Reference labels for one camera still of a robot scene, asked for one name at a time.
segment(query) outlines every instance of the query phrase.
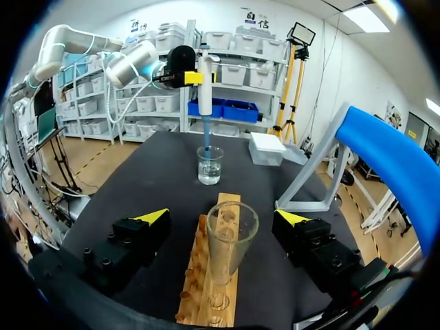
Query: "door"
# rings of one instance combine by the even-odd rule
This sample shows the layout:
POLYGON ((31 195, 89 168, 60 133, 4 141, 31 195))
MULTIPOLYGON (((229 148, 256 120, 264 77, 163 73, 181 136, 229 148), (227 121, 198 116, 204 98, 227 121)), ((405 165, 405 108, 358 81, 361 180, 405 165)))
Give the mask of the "door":
POLYGON ((410 112, 408 122, 406 123, 405 135, 423 148, 428 138, 428 132, 429 126, 410 112))

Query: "ceiling light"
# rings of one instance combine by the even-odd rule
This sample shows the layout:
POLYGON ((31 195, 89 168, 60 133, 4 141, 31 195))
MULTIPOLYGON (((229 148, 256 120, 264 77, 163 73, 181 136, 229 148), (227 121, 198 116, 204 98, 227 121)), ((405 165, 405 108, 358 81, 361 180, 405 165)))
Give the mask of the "ceiling light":
POLYGON ((399 8, 396 2, 393 0, 375 0, 375 2, 385 12, 386 16, 396 24, 399 19, 399 8))
POLYGON ((365 5, 343 13, 366 33, 390 32, 385 24, 365 5))
POLYGON ((440 106, 439 105, 435 104, 429 98, 426 99, 426 105, 428 105, 429 109, 433 110, 438 116, 440 116, 440 106))

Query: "wooden test tube rack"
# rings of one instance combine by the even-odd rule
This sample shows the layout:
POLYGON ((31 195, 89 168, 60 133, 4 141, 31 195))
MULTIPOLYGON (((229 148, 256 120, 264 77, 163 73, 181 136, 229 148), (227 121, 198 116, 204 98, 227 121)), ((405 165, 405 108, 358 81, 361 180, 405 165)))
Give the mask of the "wooden test tube rack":
MULTIPOLYGON (((220 193, 217 202, 220 204, 224 201, 240 200, 240 195, 220 193)), ((228 297, 227 307, 221 310, 212 308, 210 299, 213 297, 214 290, 218 292, 219 287, 213 285, 210 276, 206 220, 206 215, 200 215, 188 269, 185 271, 184 288, 180 293, 181 300, 179 311, 175 316, 176 322, 202 327, 233 327, 239 271, 237 270, 232 275, 228 284, 220 287, 221 292, 228 297)), ((238 226, 238 221, 239 217, 236 217, 236 226, 238 226)))

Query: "water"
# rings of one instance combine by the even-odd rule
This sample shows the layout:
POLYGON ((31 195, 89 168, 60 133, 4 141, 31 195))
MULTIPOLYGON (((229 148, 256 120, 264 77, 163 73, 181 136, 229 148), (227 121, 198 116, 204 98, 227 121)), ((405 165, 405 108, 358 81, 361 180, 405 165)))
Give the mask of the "water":
POLYGON ((199 162, 199 181, 207 186, 220 181, 221 165, 219 162, 199 162))

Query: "yellow tripod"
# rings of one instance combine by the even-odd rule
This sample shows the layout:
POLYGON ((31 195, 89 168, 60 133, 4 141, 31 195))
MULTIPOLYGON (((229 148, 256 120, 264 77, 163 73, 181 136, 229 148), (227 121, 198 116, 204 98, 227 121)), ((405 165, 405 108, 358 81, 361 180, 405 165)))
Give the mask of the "yellow tripod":
POLYGON ((280 140, 283 139, 283 130, 281 129, 281 121, 283 120, 284 107, 287 101, 287 95, 289 94, 290 89, 290 80, 292 79, 292 72, 294 71, 294 63, 295 63, 295 51, 296 46, 292 43, 290 48, 290 59, 289 59, 289 69, 287 70, 287 80, 286 85, 284 87, 283 99, 280 102, 280 111, 278 114, 278 120, 276 125, 273 126, 268 133, 276 135, 280 140))
POLYGON ((298 84, 296 85, 295 100, 294 100, 294 104, 290 106, 291 107, 290 119, 286 120, 283 127, 281 128, 281 135, 282 135, 282 132, 287 127, 287 132, 286 132, 286 136, 284 137, 284 141, 288 141, 290 131, 292 132, 294 138, 294 144, 297 143, 294 118, 295 118, 296 107, 298 106, 298 102, 300 100, 301 86, 303 85, 304 67, 305 67, 305 59, 301 59, 300 74, 298 76, 298 84))

